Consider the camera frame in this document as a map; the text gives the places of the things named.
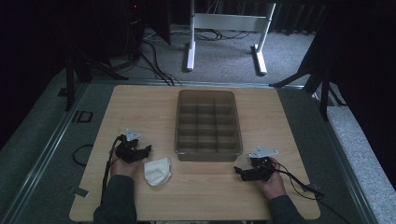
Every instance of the hand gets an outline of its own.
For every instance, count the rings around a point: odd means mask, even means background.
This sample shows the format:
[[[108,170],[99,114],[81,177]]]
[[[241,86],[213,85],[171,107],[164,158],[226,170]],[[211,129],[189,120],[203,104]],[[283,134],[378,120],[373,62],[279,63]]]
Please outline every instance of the hand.
[[[270,159],[273,163],[276,164],[275,168],[279,170],[279,162],[274,158]],[[265,198],[267,198],[268,200],[272,200],[276,197],[286,194],[282,176],[280,176],[280,173],[278,171],[275,171],[267,182],[264,182],[262,180],[256,180],[255,184],[260,188]]]
[[[134,174],[138,170],[142,161],[134,161],[132,163],[126,163],[125,161],[117,157],[115,150],[113,151],[113,155],[111,158],[111,160],[114,161],[114,163],[110,167],[110,176],[127,175],[133,178]]]

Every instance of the dark sleeve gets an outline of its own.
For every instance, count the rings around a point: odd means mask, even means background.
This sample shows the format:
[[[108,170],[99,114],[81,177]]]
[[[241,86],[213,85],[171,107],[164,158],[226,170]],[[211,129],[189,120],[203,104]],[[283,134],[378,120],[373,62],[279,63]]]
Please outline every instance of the dark sleeve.
[[[274,224],[306,223],[288,195],[274,198],[268,206]]]
[[[103,203],[93,213],[93,223],[136,223],[134,181],[126,175],[113,175],[107,183]]]

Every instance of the wooden table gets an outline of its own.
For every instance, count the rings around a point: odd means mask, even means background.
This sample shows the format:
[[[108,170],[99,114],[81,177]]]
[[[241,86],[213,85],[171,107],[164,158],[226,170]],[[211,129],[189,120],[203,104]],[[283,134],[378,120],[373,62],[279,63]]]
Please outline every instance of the wooden table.
[[[235,95],[243,155],[236,162],[179,161],[174,151],[177,95],[181,90],[225,90]],[[258,220],[270,219],[267,201],[251,182],[243,182],[233,166],[248,161],[257,146],[277,149],[275,158],[304,183],[309,183],[282,104],[275,90],[244,88],[117,86],[94,143],[80,187],[90,192],[76,196],[70,211],[75,221],[92,221],[100,204],[108,151],[125,129],[141,133],[139,146],[152,145],[149,160],[168,157],[171,177],[150,186],[143,166],[135,177],[139,220]],[[304,199],[283,175],[287,193],[307,219],[320,216],[316,201]]]

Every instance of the plastic container compartment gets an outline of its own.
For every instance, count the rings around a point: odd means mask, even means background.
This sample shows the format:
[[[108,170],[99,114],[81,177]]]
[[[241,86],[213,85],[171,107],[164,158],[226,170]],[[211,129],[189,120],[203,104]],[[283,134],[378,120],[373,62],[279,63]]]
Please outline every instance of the plastic container compartment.
[[[180,161],[235,161],[242,140],[231,91],[180,91],[175,152]]]

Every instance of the stand leg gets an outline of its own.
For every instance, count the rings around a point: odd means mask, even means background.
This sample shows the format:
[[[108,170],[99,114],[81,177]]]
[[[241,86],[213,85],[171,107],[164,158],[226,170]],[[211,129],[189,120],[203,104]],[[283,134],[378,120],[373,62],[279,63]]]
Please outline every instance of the stand leg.
[[[267,9],[267,12],[265,13],[266,23],[262,29],[262,36],[260,37],[259,44],[254,46],[255,56],[257,59],[257,64],[259,66],[259,72],[261,75],[267,74],[267,68],[265,66],[264,57],[262,56],[262,47],[264,46],[265,38],[267,37],[267,33],[270,28],[270,24],[271,24],[272,16],[274,14],[274,9],[275,9],[276,4],[271,3],[271,4],[268,4],[268,6],[269,7]]]
[[[195,16],[195,0],[191,0],[191,17],[190,17],[190,45],[189,55],[187,58],[187,70],[192,71],[194,69],[194,58],[195,58],[195,28],[194,28],[194,16]]]

